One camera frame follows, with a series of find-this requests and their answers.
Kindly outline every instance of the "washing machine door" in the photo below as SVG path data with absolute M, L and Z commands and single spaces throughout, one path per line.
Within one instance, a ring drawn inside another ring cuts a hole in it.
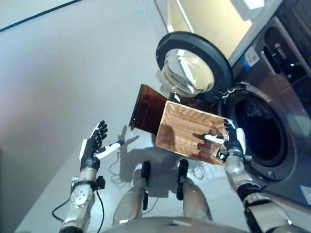
M 215 100 L 232 85 L 232 71 L 225 56 L 206 39 L 189 32 L 165 35 L 156 49 L 162 84 L 186 97 Z

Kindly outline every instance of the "robotic arm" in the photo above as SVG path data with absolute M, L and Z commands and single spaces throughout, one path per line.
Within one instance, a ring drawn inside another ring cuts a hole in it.
M 96 179 L 100 167 L 100 159 L 123 145 L 119 140 L 109 146 L 102 147 L 102 140 L 107 137 L 107 125 L 101 121 L 91 133 L 89 139 L 82 142 L 79 159 L 80 175 L 74 183 L 70 195 L 70 208 L 60 233 L 83 233 L 87 231 L 90 211 L 95 201 L 94 191 L 104 189 L 105 180 L 102 176 Z
M 245 164 L 245 135 L 243 129 L 235 128 L 232 122 L 226 121 L 229 140 L 217 138 L 228 150 L 219 150 L 217 157 L 224 161 L 225 172 L 230 184 L 244 204 L 244 215 L 253 233 L 304 232 L 293 226 L 285 211 L 266 197 L 258 184 L 246 172 Z M 216 142 L 210 135 L 203 138 Z

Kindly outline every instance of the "label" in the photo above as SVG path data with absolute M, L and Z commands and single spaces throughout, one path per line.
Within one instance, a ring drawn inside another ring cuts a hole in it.
M 250 47 L 243 55 L 242 55 L 242 63 L 246 71 L 249 71 L 251 67 L 259 61 L 259 56 L 255 51 L 254 47 Z

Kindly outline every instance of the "washing machine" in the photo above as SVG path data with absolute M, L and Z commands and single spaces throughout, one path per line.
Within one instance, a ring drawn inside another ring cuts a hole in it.
M 246 169 L 267 192 L 310 207 L 309 9 L 310 1 L 285 1 L 233 67 L 186 32 L 166 35 L 156 59 L 173 91 L 205 101 L 209 112 L 244 129 L 252 158 Z M 203 85 L 194 82 L 199 75 L 211 78 Z

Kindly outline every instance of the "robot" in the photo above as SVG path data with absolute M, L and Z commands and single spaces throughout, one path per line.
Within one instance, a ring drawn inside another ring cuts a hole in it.
M 226 121 L 225 126 L 229 131 L 229 140 L 215 138 L 208 134 L 202 135 L 202 138 L 224 144 L 227 147 L 227 150 L 218 151 L 217 157 L 224 161 L 225 172 L 230 184 L 244 204 L 244 215 L 250 231 L 253 233 L 307 232 L 294 226 L 285 211 L 264 195 L 260 186 L 244 169 L 246 158 L 243 130 L 236 129 L 231 121 Z M 82 142 L 79 156 L 80 175 L 71 179 L 71 195 L 68 200 L 70 208 L 60 233 L 87 232 L 90 210 L 95 201 L 94 192 L 105 186 L 102 176 L 96 178 L 100 159 L 124 143 L 119 140 L 102 147 L 102 140 L 107 137 L 106 133 L 107 125 L 102 121 L 94 128 L 90 138 L 84 139 Z M 142 218 L 142 211 L 147 209 L 147 189 L 152 169 L 150 163 L 145 161 L 142 164 L 140 179 L 120 200 L 113 216 L 113 227 L 106 232 L 244 232 L 212 221 L 212 215 L 202 190 L 187 177 L 188 166 L 187 160 L 182 159 L 178 168 L 176 197 L 183 201 L 183 217 Z

